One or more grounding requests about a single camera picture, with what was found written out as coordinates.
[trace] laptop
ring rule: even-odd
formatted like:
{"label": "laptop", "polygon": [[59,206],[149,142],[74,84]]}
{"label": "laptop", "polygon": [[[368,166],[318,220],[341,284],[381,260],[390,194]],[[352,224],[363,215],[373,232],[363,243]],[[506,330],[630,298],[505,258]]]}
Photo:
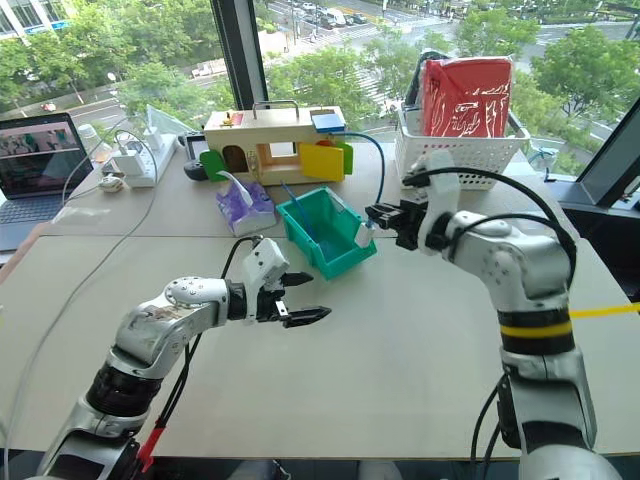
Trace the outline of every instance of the laptop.
{"label": "laptop", "polygon": [[[62,188],[86,152],[71,116],[56,113],[0,121],[0,252],[15,250],[38,223],[62,208]],[[67,186],[71,193],[93,170],[86,161]]]}

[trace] robotic arm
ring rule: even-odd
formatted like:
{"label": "robotic arm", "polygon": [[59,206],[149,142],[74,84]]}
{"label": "robotic arm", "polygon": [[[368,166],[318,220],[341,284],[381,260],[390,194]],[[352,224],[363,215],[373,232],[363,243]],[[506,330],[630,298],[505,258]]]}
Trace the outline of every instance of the robotic arm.
{"label": "robotic arm", "polygon": [[520,478],[619,479],[592,452],[596,419],[569,318],[568,253],[558,240],[526,235],[502,220],[469,228],[485,217],[458,211],[457,174],[428,174],[450,166],[446,151],[420,157],[403,183],[424,187],[428,203],[377,204],[367,214],[398,232],[398,246],[440,254],[487,287],[502,337],[500,430],[507,445],[522,451]]}
{"label": "robotic arm", "polygon": [[93,384],[46,452],[38,474],[82,480],[131,478],[139,467],[139,446],[133,437],[147,419],[162,380],[194,336],[228,320],[281,321],[289,328],[328,315],[331,310],[325,307],[287,310],[282,301],[285,287],[313,279],[306,273],[285,273],[288,267],[273,240],[257,237],[242,264],[241,283],[178,278],[158,297],[133,309]]}

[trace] yellow band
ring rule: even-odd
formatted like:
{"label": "yellow band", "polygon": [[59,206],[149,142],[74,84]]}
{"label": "yellow band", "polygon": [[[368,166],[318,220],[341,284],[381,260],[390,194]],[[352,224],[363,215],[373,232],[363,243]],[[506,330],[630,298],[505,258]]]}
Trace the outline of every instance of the yellow band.
{"label": "yellow band", "polygon": [[517,338],[549,338],[571,333],[571,322],[548,327],[507,327],[500,325],[500,332],[508,337]]}
{"label": "yellow band", "polygon": [[571,318],[604,317],[617,313],[629,313],[640,311],[640,303],[621,305],[619,307],[596,308],[592,310],[571,310]]}

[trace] white bottle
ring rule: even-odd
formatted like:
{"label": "white bottle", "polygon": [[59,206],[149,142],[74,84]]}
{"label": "white bottle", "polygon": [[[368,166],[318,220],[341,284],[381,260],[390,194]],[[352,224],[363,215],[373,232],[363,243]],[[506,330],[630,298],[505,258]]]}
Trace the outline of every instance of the white bottle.
{"label": "white bottle", "polygon": [[109,160],[112,148],[100,139],[93,125],[89,123],[80,125],[78,134],[92,162],[104,163]]}

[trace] green storage bin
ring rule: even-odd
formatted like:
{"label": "green storage bin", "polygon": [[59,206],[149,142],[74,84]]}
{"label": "green storage bin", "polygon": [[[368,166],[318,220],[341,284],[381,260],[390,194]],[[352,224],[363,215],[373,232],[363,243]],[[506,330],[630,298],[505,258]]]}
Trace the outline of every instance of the green storage bin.
{"label": "green storage bin", "polygon": [[292,200],[276,207],[284,218],[287,238],[327,280],[377,252],[373,241],[366,248],[356,245],[354,238],[362,218],[330,188],[318,188],[297,199],[316,238],[307,232],[300,208]]}

